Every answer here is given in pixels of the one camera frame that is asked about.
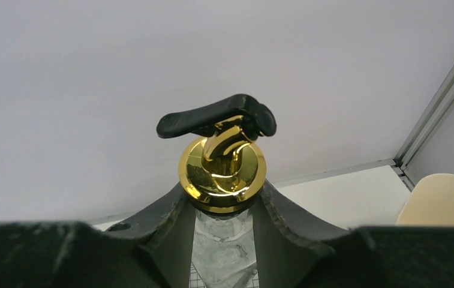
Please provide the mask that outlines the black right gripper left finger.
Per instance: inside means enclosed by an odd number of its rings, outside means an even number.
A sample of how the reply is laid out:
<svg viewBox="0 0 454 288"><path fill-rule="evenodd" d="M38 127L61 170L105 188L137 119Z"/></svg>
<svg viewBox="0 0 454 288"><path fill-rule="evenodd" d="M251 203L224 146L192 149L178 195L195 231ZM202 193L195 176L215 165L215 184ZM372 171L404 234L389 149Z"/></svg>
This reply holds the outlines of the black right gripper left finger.
<svg viewBox="0 0 454 288"><path fill-rule="evenodd" d="M102 231L0 222L0 287L187 287L195 210L184 189Z"/></svg>

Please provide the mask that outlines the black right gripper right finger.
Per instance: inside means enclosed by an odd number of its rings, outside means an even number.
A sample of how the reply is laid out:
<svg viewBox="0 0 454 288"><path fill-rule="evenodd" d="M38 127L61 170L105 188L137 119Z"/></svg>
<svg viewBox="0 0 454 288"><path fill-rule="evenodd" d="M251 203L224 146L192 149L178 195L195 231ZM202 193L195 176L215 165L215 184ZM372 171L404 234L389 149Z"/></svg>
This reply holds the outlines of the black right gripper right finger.
<svg viewBox="0 0 454 288"><path fill-rule="evenodd" d="M454 227L345 230L270 182L252 213L261 287L454 287Z"/></svg>

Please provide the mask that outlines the clear glass oil bottle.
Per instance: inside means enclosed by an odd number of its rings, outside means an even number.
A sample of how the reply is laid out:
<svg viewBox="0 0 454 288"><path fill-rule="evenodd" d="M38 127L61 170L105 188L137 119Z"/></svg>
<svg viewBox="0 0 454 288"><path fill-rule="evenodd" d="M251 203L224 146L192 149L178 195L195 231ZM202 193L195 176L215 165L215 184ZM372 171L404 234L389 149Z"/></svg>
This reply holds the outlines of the clear glass oil bottle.
<svg viewBox="0 0 454 288"><path fill-rule="evenodd" d="M256 141L276 128L272 112L246 94L159 120L162 139L197 135L178 165L179 182L196 209L195 266L218 274L257 269L251 207L266 179L266 161Z"/></svg>

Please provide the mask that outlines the cream waste bin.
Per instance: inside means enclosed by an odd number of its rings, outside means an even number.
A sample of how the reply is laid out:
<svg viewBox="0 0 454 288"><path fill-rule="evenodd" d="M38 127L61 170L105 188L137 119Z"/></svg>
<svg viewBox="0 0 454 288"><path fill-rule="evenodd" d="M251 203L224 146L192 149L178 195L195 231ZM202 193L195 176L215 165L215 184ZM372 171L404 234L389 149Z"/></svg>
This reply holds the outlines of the cream waste bin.
<svg viewBox="0 0 454 288"><path fill-rule="evenodd" d="M399 226L454 227L454 174L436 173L422 178L396 223Z"/></svg>

